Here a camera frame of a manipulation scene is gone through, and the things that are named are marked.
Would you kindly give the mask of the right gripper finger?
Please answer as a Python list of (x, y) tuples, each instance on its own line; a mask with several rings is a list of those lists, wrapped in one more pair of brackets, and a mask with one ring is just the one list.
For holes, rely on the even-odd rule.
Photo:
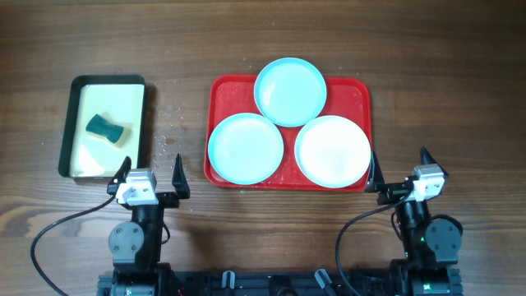
[(369, 166), (369, 172), (367, 175), (367, 184), (364, 192), (382, 192), (385, 188), (385, 180), (381, 172), (376, 153), (371, 153), (371, 161)]
[(438, 162), (431, 156), (430, 152), (425, 146), (422, 146), (420, 149), (420, 160), (422, 165), (436, 164), (442, 170), (445, 177), (449, 176), (447, 171), (440, 164), (438, 164)]

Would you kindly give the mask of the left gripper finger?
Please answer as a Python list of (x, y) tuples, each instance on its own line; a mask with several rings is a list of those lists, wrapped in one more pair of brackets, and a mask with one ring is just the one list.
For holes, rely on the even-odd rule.
[(191, 190), (189, 188), (184, 168), (182, 157), (180, 154), (177, 154), (175, 159), (175, 164), (173, 166), (173, 176), (171, 182), (178, 199), (189, 199), (191, 195)]
[(132, 166), (132, 160), (129, 156), (126, 156), (122, 162), (120, 168), (112, 177), (107, 186), (107, 193), (116, 193), (121, 183), (125, 182), (125, 178)]

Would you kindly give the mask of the white plate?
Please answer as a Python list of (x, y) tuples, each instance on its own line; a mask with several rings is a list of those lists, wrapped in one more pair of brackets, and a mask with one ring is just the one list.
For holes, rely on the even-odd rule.
[(357, 183), (368, 171), (371, 144), (355, 122), (325, 115), (301, 128), (294, 143), (294, 157), (311, 182), (325, 188), (343, 188)]

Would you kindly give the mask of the green scrubbing sponge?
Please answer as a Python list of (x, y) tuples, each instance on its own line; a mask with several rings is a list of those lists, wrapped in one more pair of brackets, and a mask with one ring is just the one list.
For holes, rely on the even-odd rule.
[(120, 137), (123, 134), (124, 127), (113, 124), (96, 114), (86, 125), (85, 130), (87, 132), (94, 133), (97, 136), (101, 136), (115, 144), (119, 141)]

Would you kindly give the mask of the light blue plate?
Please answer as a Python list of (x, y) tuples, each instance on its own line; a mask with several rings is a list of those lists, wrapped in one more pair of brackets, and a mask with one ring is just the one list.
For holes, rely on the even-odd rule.
[(301, 58), (280, 58), (257, 75), (254, 100), (259, 112), (281, 127), (300, 127), (325, 107), (327, 86), (321, 72)]
[(213, 130), (207, 155), (221, 178), (237, 185), (252, 185), (269, 178), (280, 166), (284, 140), (268, 118), (237, 113)]

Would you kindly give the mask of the light blue plate top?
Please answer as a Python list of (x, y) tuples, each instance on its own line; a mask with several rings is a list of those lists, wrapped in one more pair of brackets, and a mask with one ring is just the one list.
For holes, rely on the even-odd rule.
[(254, 100), (259, 112), (281, 127), (300, 127), (325, 107), (327, 86), (321, 72), (301, 58), (280, 58), (257, 75)]

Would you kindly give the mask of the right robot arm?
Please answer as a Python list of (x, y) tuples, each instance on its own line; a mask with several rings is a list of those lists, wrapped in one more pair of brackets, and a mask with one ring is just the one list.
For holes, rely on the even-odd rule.
[(462, 295), (459, 260), (464, 228), (448, 215), (431, 215), (427, 202), (442, 194), (449, 174), (426, 148), (420, 165), (403, 182), (387, 183), (378, 159), (371, 155), (367, 192), (377, 204), (391, 206), (391, 225), (403, 244), (405, 258), (392, 260), (382, 287), (386, 295)]

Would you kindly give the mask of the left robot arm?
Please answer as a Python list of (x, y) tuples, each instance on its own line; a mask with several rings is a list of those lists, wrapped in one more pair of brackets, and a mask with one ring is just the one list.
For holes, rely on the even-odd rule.
[(108, 183), (107, 193), (131, 211), (131, 220), (118, 224), (108, 237), (113, 256), (113, 273), (98, 283), (98, 295), (183, 295), (184, 288), (171, 266), (160, 261), (161, 247), (168, 234), (164, 210), (178, 208), (190, 197), (182, 157), (176, 157), (171, 192), (155, 191), (152, 169), (134, 169), (126, 158)]

